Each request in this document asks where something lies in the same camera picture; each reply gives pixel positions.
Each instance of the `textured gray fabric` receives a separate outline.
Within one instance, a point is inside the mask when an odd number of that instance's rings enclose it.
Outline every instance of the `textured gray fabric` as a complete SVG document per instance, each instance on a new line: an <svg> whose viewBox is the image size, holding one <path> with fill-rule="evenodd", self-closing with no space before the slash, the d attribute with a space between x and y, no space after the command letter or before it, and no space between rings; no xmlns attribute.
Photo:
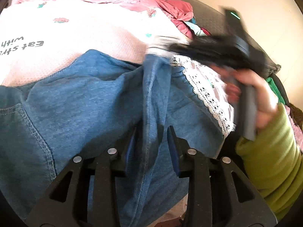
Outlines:
<svg viewBox="0 0 303 227"><path fill-rule="evenodd" d="M192 8L194 10L194 17L197 21L198 26L205 28L212 35L225 33L224 15L222 13L198 0L182 1L188 2L192 5ZM247 34L247 39L252 46L254 46L256 49L262 50L265 53L261 46L258 45L258 43L249 34ZM268 70L268 74L265 76L268 77L272 73L277 73L281 69L281 66L275 64L266 53L265 55L267 64L272 68Z"/></svg>

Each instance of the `beige surface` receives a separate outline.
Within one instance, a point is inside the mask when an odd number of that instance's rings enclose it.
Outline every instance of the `beige surface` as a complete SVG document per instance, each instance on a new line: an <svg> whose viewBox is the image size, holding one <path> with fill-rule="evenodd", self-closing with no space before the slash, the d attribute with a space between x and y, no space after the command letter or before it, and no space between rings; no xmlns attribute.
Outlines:
<svg viewBox="0 0 303 227"><path fill-rule="evenodd" d="M303 109L303 15L294 0L199 0L220 11L240 11L248 33L271 59L282 65L278 73L290 101Z"/></svg>

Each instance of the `denim pocket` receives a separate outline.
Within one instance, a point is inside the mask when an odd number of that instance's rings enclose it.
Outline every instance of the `denim pocket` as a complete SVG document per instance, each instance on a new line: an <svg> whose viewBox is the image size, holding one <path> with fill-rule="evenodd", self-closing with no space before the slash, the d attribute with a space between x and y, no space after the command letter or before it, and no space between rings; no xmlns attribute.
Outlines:
<svg viewBox="0 0 303 227"><path fill-rule="evenodd" d="M19 103L0 109L0 189L26 218L56 177L52 153Z"/></svg>

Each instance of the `green fabric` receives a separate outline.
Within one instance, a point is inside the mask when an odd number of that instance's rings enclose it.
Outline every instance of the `green fabric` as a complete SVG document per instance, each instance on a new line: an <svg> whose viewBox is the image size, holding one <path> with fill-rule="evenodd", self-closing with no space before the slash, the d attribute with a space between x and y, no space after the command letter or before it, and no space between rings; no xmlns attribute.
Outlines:
<svg viewBox="0 0 303 227"><path fill-rule="evenodd" d="M255 141L239 139L236 151L249 180L280 220L303 189L303 157L284 105L278 104L278 109Z"/></svg>
<svg viewBox="0 0 303 227"><path fill-rule="evenodd" d="M275 82L272 78L267 78L266 82L269 84L270 88L272 89L272 91L276 94L276 96L279 99L279 102L282 102L285 105L285 101L283 99L283 97L281 96L280 91L278 90L277 86L275 85Z"/></svg>

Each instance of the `human hand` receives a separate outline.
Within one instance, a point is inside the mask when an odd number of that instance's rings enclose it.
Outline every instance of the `human hand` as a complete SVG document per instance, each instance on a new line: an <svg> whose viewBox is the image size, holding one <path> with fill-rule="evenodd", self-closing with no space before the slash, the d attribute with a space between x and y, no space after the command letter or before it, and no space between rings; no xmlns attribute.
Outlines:
<svg viewBox="0 0 303 227"><path fill-rule="evenodd" d="M221 75L221 79L223 81L232 75L240 83L245 85L252 85L255 87L257 93L258 109L256 117L256 128L258 131L265 128L278 112L278 97L272 92L268 83L254 71L249 69L228 71L217 66L213 66L212 69ZM241 91L238 86L227 81L225 92L228 95L229 103L232 104L239 101Z"/></svg>

